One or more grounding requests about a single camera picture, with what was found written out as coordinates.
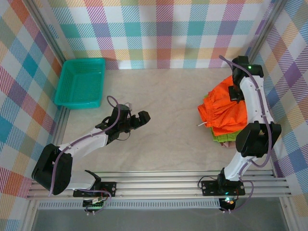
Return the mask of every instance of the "metal frame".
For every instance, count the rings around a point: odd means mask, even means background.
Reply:
[[[278,174],[272,159],[270,159],[270,163],[273,169],[274,176],[277,176]],[[292,197],[280,197],[279,199],[289,230],[292,231],[305,230],[304,227],[302,227],[302,223],[298,218],[296,207]]]
[[[201,199],[224,198],[224,196],[203,197],[197,182],[202,176],[217,177],[220,171],[138,171],[138,172],[96,172],[102,181],[117,182],[115,200],[121,199]],[[252,180],[253,197],[288,197],[291,191],[285,178],[275,178],[271,170],[250,170],[243,177]],[[245,183],[247,197],[251,185]],[[36,182],[32,183],[28,199],[78,199],[72,190],[65,190],[58,196],[48,197],[49,192]]]
[[[252,46],[252,49],[248,55],[249,62],[253,63],[257,54],[261,50],[261,47],[265,40],[267,39],[270,31],[272,30],[278,16],[280,15],[281,11],[283,10],[284,6],[286,5],[288,0],[277,0],[274,3],[273,10],[269,14],[269,18],[267,19],[264,28],[262,29],[257,41]]]
[[[55,135],[52,139],[52,143],[60,144],[62,143],[65,127],[68,121],[70,110],[66,107],[61,107],[59,120],[56,124]],[[20,222],[20,231],[29,231],[32,229],[34,218],[39,207],[40,200],[28,200],[24,213],[22,214],[22,222]]]
[[[111,201],[104,209],[187,209],[187,208],[220,208],[219,199],[157,199],[157,200],[130,200]],[[39,203],[38,209],[85,209],[83,200],[44,200]]]
[[[23,0],[23,2],[26,5],[29,12],[31,13],[32,17],[34,18],[34,21],[37,23],[42,35],[45,37],[47,43],[49,44],[56,58],[62,65],[66,61],[66,59],[60,47],[58,46],[58,43],[53,37],[48,25],[46,24],[44,18],[42,17],[37,5],[33,2],[33,0]]]

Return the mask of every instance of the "floor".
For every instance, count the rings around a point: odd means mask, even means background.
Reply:
[[[149,112],[151,120],[133,130],[127,141],[114,141],[90,153],[73,169],[221,170],[235,148],[221,147],[212,140],[210,129],[197,126],[202,123],[197,106],[230,74],[229,68],[106,71],[101,107],[71,110],[63,142],[86,134],[111,114],[107,95],[132,103],[133,114]],[[271,169],[270,164],[264,169]]]
[[[287,231],[289,229],[279,198],[253,198],[243,209],[231,214],[223,214],[218,209],[202,208],[108,209],[96,216],[87,217],[83,210],[38,210],[32,231],[41,230]]]

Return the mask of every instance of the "plastic basket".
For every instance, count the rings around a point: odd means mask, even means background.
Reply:
[[[105,59],[66,61],[61,71],[54,103],[70,109],[99,107],[103,94],[104,74]]]

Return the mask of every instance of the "orange shirt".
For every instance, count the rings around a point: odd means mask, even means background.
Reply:
[[[215,136],[242,130],[247,125],[245,101],[230,101],[228,86],[232,86],[232,76],[219,83],[208,96],[198,111],[206,127],[213,127]]]

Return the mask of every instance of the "checkered fabric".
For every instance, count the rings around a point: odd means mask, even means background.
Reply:
[[[286,177],[298,215],[308,227],[308,1],[289,0],[256,63],[263,65],[264,89],[282,134],[275,145],[279,176]]]
[[[270,0],[36,2],[66,58],[104,57],[107,69],[225,66],[218,56],[245,54],[272,6]]]
[[[0,0],[0,230],[16,230],[52,139],[61,66],[21,0]]]

